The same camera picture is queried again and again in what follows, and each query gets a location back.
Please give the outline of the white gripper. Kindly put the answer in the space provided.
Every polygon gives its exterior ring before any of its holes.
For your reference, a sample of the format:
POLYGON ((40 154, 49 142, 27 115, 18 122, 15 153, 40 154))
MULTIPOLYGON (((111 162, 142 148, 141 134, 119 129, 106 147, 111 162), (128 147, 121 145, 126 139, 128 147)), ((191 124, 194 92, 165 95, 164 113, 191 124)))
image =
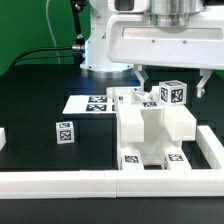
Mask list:
POLYGON ((201 98, 212 71, 224 70, 224 11, 204 11, 186 27, 158 28, 146 14, 117 14, 107 24, 107 55, 113 62, 135 64, 141 89, 142 65, 199 68, 196 96, 201 98))

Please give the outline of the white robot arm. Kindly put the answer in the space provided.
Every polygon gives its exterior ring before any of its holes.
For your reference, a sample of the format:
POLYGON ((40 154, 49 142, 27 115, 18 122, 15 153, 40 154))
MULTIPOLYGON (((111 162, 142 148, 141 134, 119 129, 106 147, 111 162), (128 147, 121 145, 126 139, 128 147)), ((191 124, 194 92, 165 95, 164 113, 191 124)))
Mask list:
POLYGON ((90 6, 91 34, 80 42, 82 67, 105 73, 130 65, 149 91, 142 67, 194 68, 202 79, 224 70, 224 0, 73 0, 74 10, 90 6))

